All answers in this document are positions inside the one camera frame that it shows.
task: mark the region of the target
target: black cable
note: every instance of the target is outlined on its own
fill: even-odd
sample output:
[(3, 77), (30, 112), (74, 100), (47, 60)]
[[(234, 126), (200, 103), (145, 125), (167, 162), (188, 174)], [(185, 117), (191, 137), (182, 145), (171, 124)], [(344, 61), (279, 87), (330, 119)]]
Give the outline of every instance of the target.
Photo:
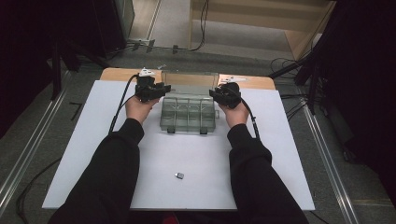
[(312, 215), (314, 215), (315, 217), (317, 217), (320, 221), (322, 221), (323, 223), (326, 224), (330, 224), (329, 222), (327, 222), (326, 220), (324, 220), (323, 218), (321, 218), (320, 216), (318, 216), (317, 214), (315, 214), (314, 212), (310, 211), (310, 213), (312, 213)]
[(242, 104), (244, 104), (244, 106), (247, 108), (247, 111), (250, 115), (250, 119), (251, 122), (253, 123), (253, 129), (254, 129), (254, 133), (256, 135), (256, 138), (260, 140), (260, 134), (259, 134), (259, 129), (257, 128), (257, 123), (256, 123), (256, 117), (253, 116), (253, 113), (251, 112), (250, 107), (248, 106), (248, 103), (242, 99), (241, 96), (238, 95), (238, 93), (236, 93), (235, 91), (231, 90), (230, 88), (227, 88), (225, 86), (221, 86), (224, 89), (227, 89), (227, 91), (230, 91), (233, 95), (235, 95), (241, 102)]
[(138, 76), (139, 76), (139, 74), (135, 74), (135, 75), (131, 76), (131, 77), (129, 78), (128, 82), (126, 83), (125, 90), (124, 90), (124, 92), (123, 92), (123, 94), (122, 94), (122, 97), (121, 97), (121, 100), (120, 100), (120, 105), (119, 105), (119, 107), (117, 108), (116, 115), (113, 117), (113, 120), (111, 120), (110, 129), (108, 130), (108, 133), (112, 133), (112, 132), (113, 132), (114, 125), (116, 125), (117, 118), (119, 117), (119, 113), (120, 113), (122, 107), (123, 107), (123, 106), (125, 105), (125, 103), (126, 103), (126, 101), (125, 101), (125, 103), (124, 103), (123, 100), (124, 100), (124, 98), (125, 98), (126, 92), (128, 91), (129, 85), (131, 84), (132, 79), (134, 79), (134, 77), (137, 78)]
[(300, 101), (297, 105), (295, 105), (294, 107), (292, 107), (290, 110), (288, 110), (288, 111), (286, 112), (286, 114), (289, 114), (295, 107), (299, 106), (300, 104), (301, 104), (301, 101)]
[(46, 172), (51, 166), (53, 166), (54, 164), (56, 164), (58, 161), (60, 161), (62, 159), (59, 158), (56, 161), (53, 161), (52, 163), (50, 163), (47, 167), (45, 167), (43, 170), (40, 171), (40, 173), (38, 173), (31, 181), (30, 183), (26, 186), (26, 188), (23, 190), (23, 192), (21, 193), (21, 195), (18, 197), (16, 205), (17, 205), (17, 215), (22, 219), (23, 223), (28, 224), (29, 221), (27, 220), (26, 215), (24, 214), (24, 203), (25, 203), (25, 199), (27, 196), (27, 193), (30, 191), (30, 189), (32, 188), (33, 184), (35, 183), (35, 181), (42, 175), (44, 174), (44, 172)]
[(106, 58), (105, 61), (111, 61), (111, 60), (113, 60), (117, 55), (119, 55), (119, 53), (120, 53), (120, 51), (114, 52), (114, 54), (113, 54), (111, 57)]
[[(294, 60), (290, 60), (290, 59), (285, 59), (285, 58), (276, 58), (276, 59), (273, 59), (272, 61), (271, 61), (271, 63), (270, 63), (270, 67), (271, 67), (271, 70), (272, 70), (272, 74), (270, 74), (270, 75), (268, 75), (267, 77), (270, 77), (270, 78), (272, 78), (272, 79), (274, 79), (274, 78), (276, 78), (276, 77), (282, 77), (283, 75), (285, 75), (285, 74), (287, 74), (287, 73), (289, 73), (289, 74), (292, 74), (290, 71), (291, 70), (297, 70), (297, 68), (299, 68), (299, 67), (301, 67), (303, 64), (305, 64), (310, 58), (312, 58), (311, 57), (311, 53), (313, 53), (314, 52), (314, 49), (313, 49), (313, 46), (312, 46), (312, 42), (311, 42), (311, 50), (309, 50), (309, 51), (307, 51), (305, 54), (303, 54), (301, 57), (300, 57), (300, 60), (298, 60), (298, 61), (294, 61)], [(287, 62), (293, 62), (292, 64), (290, 64), (290, 65), (288, 65), (288, 66), (286, 66), (286, 67), (284, 67), (284, 63), (282, 63), (282, 68), (281, 69), (279, 69), (279, 70), (277, 70), (277, 71), (274, 71), (274, 68), (273, 68), (273, 63), (274, 63), (274, 61), (276, 61), (276, 60), (279, 60), (279, 59), (284, 59), (284, 60), (286, 60)]]
[(306, 105), (306, 103), (304, 103), (303, 105), (298, 107), (296, 110), (294, 110), (291, 114), (289, 114), (288, 115), (288, 121), (290, 121), (294, 117), (294, 115), (296, 115), (297, 112), (299, 112), (305, 105)]
[(281, 94), (280, 99), (285, 100), (285, 99), (292, 99), (296, 97), (304, 97), (306, 98), (308, 94)]
[[(287, 63), (287, 62), (291, 62), (291, 63), (296, 63), (296, 62), (297, 62), (297, 61), (295, 61), (295, 60), (290, 60), (290, 59), (286, 59), (286, 58), (275, 58), (275, 59), (273, 59), (273, 60), (270, 62), (270, 68), (271, 68), (271, 71), (272, 71), (273, 73), (275, 72), (275, 70), (274, 70), (274, 62), (276, 62), (276, 61), (278, 61), (278, 60), (284, 60), (284, 62), (282, 63), (282, 68), (285, 68), (285, 63)], [(291, 73), (291, 72), (285, 73), (284, 75), (286, 75), (286, 74), (290, 74), (290, 75), (292, 75), (292, 77), (283, 77), (283, 75), (280, 76), (280, 77), (281, 77), (281, 78), (294, 78), (295, 76), (297, 76), (297, 74), (293, 74), (293, 73)]]
[[(201, 47), (204, 46), (205, 44), (205, 28), (206, 28), (206, 19), (207, 19), (207, 11), (209, 10), (209, 0), (206, 0), (204, 3), (204, 6), (202, 8), (201, 11), (201, 33), (202, 33), (202, 38), (201, 38), (201, 42), (200, 45), (195, 48), (195, 49), (174, 49), (174, 48), (168, 48), (168, 47), (155, 47), (155, 46), (147, 46), (144, 44), (139, 44), (139, 47), (146, 47), (149, 49), (170, 49), (170, 50), (175, 50), (175, 51), (196, 51), (198, 49), (200, 49)], [(130, 47), (126, 47), (124, 49), (120, 49), (120, 50), (116, 50), (113, 51), (112, 53), (118, 53), (127, 49), (133, 49), (134, 48), (134, 43), (131, 43), (132, 46)]]

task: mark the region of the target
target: black sleeve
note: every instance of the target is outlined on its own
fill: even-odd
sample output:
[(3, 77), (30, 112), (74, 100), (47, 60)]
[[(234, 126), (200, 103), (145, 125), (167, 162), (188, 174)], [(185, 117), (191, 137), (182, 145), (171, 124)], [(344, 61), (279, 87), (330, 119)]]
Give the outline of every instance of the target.
[(233, 197), (244, 223), (308, 223), (303, 211), (271, 166), (271, 152), (252, 138), (245, 124), (228, 133), (232, 150)]
[(140, 123), (127, 119), (118, 132), (107, 136), (49, 223), (125, 223), (139, 173), (137, 144), (143, 135)]

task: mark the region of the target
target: person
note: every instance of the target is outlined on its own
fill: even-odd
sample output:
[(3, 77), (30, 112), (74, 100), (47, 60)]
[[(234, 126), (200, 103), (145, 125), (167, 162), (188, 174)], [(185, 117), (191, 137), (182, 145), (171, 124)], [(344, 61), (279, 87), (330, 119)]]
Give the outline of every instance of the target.
[[(110, 133), (100, 143), (65, 203), (49, 219), (49, 224), (142, 223), (134, 222), (130, 216), (139, 173), (138, 144), (144, 136), (142, 124), (158, 102), (159, 99), (141, 103), (136, 96), (127, 101), (127, 119), (117, 132)], [(219, 107), (230, 127), (227, 137), (232, 147), (229, 160), (239, 216), (237, 223), (308, 223), (272, 168), (271, 152), (260, 140), (251, 137), (245, 106)]]

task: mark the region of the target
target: white board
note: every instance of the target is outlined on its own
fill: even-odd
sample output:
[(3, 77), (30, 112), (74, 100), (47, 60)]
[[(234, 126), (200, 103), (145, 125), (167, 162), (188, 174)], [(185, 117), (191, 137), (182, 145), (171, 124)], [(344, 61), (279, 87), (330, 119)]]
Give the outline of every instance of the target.
[[(43, 208), (59, 208), (91, 160), (93, 152), (107, 135), (126, 82), (96, 81), (84, 105), (76, 129), (65, 150), (49, 188)], [(303, 167), (291, 135), (278, 91), (242, 89), (250, 106), (263, 144), (273, 154), (273, 167), (303, 210), (315, 210)], [(134, 93), (131, 83), (127, 96)], [(220, 108), (216, 130), (168, 134), (161, 131), (162, 102), (151, 110), (143, 128), (140, 172), (131, 204), (132, 209), (236, 209), (230, 185), (229, 128)], [(125, 121), (122, 109), (115, 131)], [(247, 124), (254, 136), (252, 124)], [(184, 174), (183, 179), (175, 177)]]

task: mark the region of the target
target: hand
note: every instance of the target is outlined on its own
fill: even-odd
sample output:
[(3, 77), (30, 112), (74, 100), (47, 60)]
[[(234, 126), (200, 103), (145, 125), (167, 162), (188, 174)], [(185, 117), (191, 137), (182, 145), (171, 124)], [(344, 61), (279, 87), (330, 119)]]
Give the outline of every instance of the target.
[(143, 121), (149, 115), (149, 111), (159, 101), (160, 98), (142, 103), (137, 96), (133, 96), (125, 104), (126, 117), (128, 119), (136, 119), (140, 124), (143, 124)]
[(219, 105), (219, 107), (224, 111), (228, 126), (230, 128), (237, 124), (246, 124), (248, 122), (249, 113), (244, 104), (239, 103), (239, 105), (234, 109), (231, 109), (226, 105)]

